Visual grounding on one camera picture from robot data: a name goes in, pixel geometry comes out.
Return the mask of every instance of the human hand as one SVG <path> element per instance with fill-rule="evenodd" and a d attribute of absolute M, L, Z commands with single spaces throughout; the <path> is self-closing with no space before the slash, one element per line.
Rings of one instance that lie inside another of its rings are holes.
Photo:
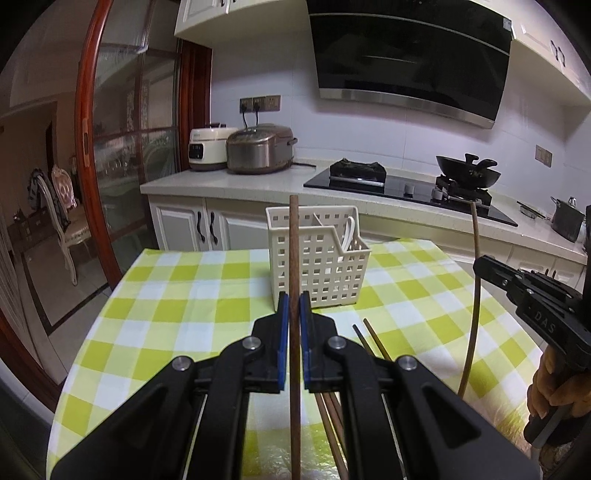
<path fill-rule="evenodd" d="M 570 414 L 582 417 L 591 411 L 591 372 L 577 374 L 564 384 L 556 385 L 553 377 L 556 352 L 548 346 L 540 358 L 540 367 L 527 390 L 527 408 L 534 416 L 544 418 L 551 407 L 573 404 Z"/>

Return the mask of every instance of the floor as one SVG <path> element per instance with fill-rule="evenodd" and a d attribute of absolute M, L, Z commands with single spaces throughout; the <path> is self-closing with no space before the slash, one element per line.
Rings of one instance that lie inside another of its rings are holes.
<path fill-rule="evenodd" d="M 31 301 L 25 308 L 41 363 L 61 383 L 86 334 L 111 294 L 99 260 L 85 253 L 75 258 L 78 284 L 65 268 L 57 236 L 25 252 L 20 267 Z"/>

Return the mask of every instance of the stainless steel pot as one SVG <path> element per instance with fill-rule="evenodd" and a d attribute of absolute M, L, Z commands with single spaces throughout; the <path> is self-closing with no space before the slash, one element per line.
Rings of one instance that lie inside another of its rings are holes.
<path fill-rule="evenodd" d="M 297 143 L 291 128 L 261 124 L 234 132 L 228 137 L 228 170 L 242 174 L 261 174 L 287 168 Z"/>

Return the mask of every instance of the cable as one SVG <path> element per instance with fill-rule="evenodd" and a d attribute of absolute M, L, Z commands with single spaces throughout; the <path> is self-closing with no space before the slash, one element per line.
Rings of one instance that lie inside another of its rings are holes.
<path fill-rule="evenodd" d="M 259 105 L 258 102 L 255 102 L 254 105 L 252 105 L 252 109 L 255 111 L 255 115 L 256 115 L 256 125 L 258 126 L 258 112 L 261 109 L 261 106 Z"/>

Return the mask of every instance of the table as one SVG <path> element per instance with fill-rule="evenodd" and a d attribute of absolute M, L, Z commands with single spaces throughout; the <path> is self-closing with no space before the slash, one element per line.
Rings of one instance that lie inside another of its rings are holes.
<path fill-rule="evenodd" d="M 367 317 L 393 358 L 415 355 L 457 391 L 465 360 L 473 280 L 430 241 L 372 246 L 359 301 L 322 313 L 358 341 Z M 267 250 L 145 250 L 89 331 L 61 394 L 47 473 L 177 355 L 217 355 L 272 313 Z M 541 351 L 483 290 L 476 357 L 466 400 L 506 435 L 522 430 L 527 386 Z M 288 391 L 251 396 L 243 475 L 285 478 L 289 471 Z M 302 393 L 302 471 L 338 478 L 313 395 Z"/>

